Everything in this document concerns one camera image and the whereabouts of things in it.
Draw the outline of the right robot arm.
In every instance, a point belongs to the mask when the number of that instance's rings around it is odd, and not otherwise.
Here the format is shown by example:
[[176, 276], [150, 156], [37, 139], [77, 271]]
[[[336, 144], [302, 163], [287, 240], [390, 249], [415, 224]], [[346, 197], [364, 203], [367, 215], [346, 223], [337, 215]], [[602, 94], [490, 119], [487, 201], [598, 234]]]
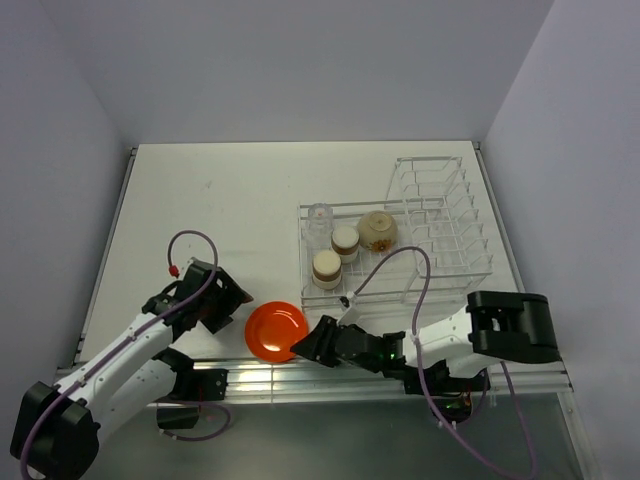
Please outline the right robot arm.
[[358, 326], [355, 296], [340, 302], [341, 316], [322, 316], [291, 353], [329, 368], [347, 363], [399, 380], [408, 394], [479, 391], [481, 372], [501, 361], [537, 365], [561, 359], [543, 295], [476, 291], [442, 320], [382, 335]]

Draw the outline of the clear faceted glass tumbler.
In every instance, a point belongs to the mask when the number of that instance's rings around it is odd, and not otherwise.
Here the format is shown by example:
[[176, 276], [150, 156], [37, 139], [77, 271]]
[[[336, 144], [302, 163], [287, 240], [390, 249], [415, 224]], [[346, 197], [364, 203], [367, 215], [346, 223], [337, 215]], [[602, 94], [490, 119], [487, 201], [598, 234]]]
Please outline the clear faceted glass tumbler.
[[316, 203], [308, 208], [305, 237], [311, 247], [328, 248], [333, 228], [333, 210], [328, 204]]

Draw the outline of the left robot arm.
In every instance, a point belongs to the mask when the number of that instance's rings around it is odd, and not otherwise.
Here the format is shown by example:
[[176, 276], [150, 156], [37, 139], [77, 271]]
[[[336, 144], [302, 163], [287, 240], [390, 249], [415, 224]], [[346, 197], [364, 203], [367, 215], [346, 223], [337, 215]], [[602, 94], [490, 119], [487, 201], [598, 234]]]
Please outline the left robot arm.
[[172, 345], [197, 324], [219, 332], [252, 300], [223, 268], [194, 260], [182, 279], [150, 297], [91, 361], [52, 385], [37, 382], [27, 390], [11, 455], [24, 471], [79, 479], [108, 437], [148, 404], [195, 408], [223, 399], [226, 370], [199, 373], [193, 359]]

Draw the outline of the steel cup brown base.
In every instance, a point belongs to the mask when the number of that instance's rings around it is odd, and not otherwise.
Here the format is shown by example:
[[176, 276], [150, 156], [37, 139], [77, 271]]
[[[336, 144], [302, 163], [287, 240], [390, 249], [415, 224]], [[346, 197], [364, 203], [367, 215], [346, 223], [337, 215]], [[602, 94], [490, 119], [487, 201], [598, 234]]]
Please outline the steel cup brown base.
[[322, 250], [312, 259], [312, 281], [323, 289], [332, 290], [341, 282], [342, 262], [333, 250]]

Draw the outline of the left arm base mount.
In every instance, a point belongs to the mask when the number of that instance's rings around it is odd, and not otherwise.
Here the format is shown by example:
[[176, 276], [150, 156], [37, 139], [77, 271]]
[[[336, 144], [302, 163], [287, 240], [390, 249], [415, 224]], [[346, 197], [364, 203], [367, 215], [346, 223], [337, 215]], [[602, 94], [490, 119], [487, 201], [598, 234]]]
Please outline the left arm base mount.
[[159, 399], [156, 424], [160, 430], [182, 434], [193, 430], [205, 413], [225, 399], [227, 369], [196, 369], [181, 373], [174, 389]]

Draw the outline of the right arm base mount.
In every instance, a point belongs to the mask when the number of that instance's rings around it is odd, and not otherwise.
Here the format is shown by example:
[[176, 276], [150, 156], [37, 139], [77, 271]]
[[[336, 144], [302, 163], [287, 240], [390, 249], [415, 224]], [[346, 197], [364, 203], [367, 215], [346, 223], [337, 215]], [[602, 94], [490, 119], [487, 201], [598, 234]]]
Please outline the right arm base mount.
[[422, 378], [434, 404], [454, 426], [468, 421], [482, 407], [490, 387], [486, 369], [472, 378], [454, 378], [444, 361], [423, 370]]

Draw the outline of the white ceramic bowl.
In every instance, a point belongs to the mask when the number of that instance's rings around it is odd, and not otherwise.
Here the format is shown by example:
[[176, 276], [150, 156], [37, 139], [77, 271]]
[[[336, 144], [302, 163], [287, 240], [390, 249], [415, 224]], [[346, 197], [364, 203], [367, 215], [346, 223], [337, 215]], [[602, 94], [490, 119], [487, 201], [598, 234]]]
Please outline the white ceramic bowl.
[[360, 246], [374, 253], [389, 252], [397, 242], [397, 222], [385, 211], [364, 214], [358, 221], [357, 231]]

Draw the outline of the orange plate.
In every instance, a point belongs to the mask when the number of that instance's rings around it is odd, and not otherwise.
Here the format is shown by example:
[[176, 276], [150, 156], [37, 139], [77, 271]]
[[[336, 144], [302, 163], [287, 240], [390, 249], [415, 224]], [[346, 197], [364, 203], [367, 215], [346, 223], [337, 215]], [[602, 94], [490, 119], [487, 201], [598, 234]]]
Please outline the orange plate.
[[309, 333], [304, 314], [294, 305], [272, 301], [256, 308], [245, 324], [249, 351], [269, 363], [285, 363], [296, 354], [291, 347]]

